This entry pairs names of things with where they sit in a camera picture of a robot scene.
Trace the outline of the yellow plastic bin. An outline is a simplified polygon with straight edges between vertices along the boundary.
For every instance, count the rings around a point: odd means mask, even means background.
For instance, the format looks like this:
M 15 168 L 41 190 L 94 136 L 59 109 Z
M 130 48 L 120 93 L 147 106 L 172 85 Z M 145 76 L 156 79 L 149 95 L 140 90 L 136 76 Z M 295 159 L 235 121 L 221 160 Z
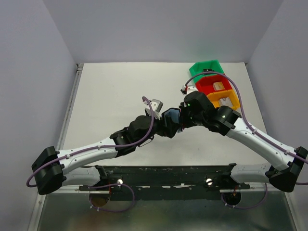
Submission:
M 232 109 L 240 107 L 240 103 L 234 90 L 217 91 L 207 95 L 215 107 L 228 106 Z

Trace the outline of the white box in yellow bin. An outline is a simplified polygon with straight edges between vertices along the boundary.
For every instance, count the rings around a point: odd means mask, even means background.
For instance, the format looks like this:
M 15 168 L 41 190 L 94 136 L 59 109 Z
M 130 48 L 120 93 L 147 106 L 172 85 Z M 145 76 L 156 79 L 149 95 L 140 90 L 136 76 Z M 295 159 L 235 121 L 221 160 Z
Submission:
M 218 103 L 220 106 L 233 107 L 233 104 L 229 97 L 219 99 Z

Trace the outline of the red plastic bin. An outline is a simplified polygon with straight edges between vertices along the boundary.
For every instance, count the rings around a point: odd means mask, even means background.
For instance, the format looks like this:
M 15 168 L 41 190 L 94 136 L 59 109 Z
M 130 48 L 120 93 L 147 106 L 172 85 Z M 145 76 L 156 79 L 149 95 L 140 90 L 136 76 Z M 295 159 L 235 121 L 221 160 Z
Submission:
M 225 87 L 224 90 L 232 89 L 230 82 L 221 75 L 210 75 L 210 76 L 197 77 L 195 80 L 195 85 L 200 92 L 203 92 L 205 95 L 208 95 L 210 93 L 217 92 L 213 89 L 214 82 L 222 82 Z

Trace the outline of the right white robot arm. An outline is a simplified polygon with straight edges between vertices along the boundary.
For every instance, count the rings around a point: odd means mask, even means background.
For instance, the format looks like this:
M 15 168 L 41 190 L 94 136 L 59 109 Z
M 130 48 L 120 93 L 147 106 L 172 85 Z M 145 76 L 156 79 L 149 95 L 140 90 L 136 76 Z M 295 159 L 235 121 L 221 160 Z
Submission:
M 209 131 L 234 139 L 266 160 L 263 164 L 236 164 L 230 177 L 236 183 L 269 183 L 290 193 L 297 184 L 308 151 L 285 145 L 248 123 L 243 114 L 228 106 L 215 108 L 204 93 L 193 91 L 180 103 L 183 128 L 203 126 Z

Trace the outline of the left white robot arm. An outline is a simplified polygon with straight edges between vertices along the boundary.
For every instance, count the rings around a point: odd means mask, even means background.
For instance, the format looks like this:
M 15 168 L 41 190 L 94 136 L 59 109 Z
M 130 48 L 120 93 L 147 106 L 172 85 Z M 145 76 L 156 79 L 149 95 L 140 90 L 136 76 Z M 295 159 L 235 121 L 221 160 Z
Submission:
M 180 109 L 170 108 L 159 119 L 140 115 L 128 127 L 97 143 L 71 150 L 43 150 L 31 168 L 31 178 L 40 195 L 50 194 L 68 182 L 68 175 L 94 162 L 127 155 L 154 139 L 155 135 L 173 138 L 180 128 Z

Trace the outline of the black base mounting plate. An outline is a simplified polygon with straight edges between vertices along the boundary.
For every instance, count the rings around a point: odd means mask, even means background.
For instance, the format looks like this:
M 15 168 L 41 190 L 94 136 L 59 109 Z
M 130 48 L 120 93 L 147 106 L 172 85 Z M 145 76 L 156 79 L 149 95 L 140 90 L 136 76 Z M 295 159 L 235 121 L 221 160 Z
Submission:
M 95 166 L 99 181 L 79 190 L 106 192 L 113 201 L 219 200 L 221 190 L 250 188 L 231 178 L 234 166 Z

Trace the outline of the green plastic bin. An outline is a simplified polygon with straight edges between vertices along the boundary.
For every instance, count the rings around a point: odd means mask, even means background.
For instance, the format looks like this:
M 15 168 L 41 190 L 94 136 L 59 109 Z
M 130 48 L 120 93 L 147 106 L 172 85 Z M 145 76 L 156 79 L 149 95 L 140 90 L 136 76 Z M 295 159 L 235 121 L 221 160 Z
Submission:
M 222 69 L 218 60 L 197 62 L 189 68 L 189 72 L 190 72 L 191 76 L 193 77 L 193 76 L 203 72 L 203 69 L 212 69 L 215 72 L 219 72 L 219 73 L 224 74 L 224 71 L 223 71 L 223 69 Z

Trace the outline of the aluminium extrusion rail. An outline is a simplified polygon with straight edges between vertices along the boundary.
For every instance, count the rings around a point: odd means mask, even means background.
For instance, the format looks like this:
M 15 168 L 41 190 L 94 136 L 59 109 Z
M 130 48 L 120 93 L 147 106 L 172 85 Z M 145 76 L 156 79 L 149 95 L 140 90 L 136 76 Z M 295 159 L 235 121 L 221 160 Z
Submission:
M 64 140 L 67 133 L 67 126 L 70 121 L 71 110 L 74 105 L 75 96 L 77 93 L 80 77 L 82 74 L 84 64 L 77 64 L 77 70 L 74 78 L 73 88 L 70 93 L 69 101 L 66 107 L 64 121 L 62 124 L 60 137 L 55 147 L 47 147 L 38 157 L 40 164 L 46 164 L 50 161 L 53 161 L 58 158 L 59 150 L 64 145 Z M 45 167 L 38 174 L 35 175 L 35 179 L 40 178 L 40 182 L 38 183 L 38 194 L 47 195 L 56 190 L 58 190 L 62 186 L 62 182 L 64 180 L 64 175 L 60 173 L 61 165 L 58 161 L 51 164 L 50 167 Z

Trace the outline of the white box in red bin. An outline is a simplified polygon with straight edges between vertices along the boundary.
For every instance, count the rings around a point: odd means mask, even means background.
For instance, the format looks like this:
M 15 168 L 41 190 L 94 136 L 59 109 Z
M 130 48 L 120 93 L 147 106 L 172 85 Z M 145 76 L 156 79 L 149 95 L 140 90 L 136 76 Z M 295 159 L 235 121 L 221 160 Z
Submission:
M 225 87 L 224 87 L 224 85 L 223 85 L 222 82 L 214 82 L 214 83 L 213 83 L 213 89 L 214 89 L 215 91 L 219 91 L 219 90 L 224 90 Z

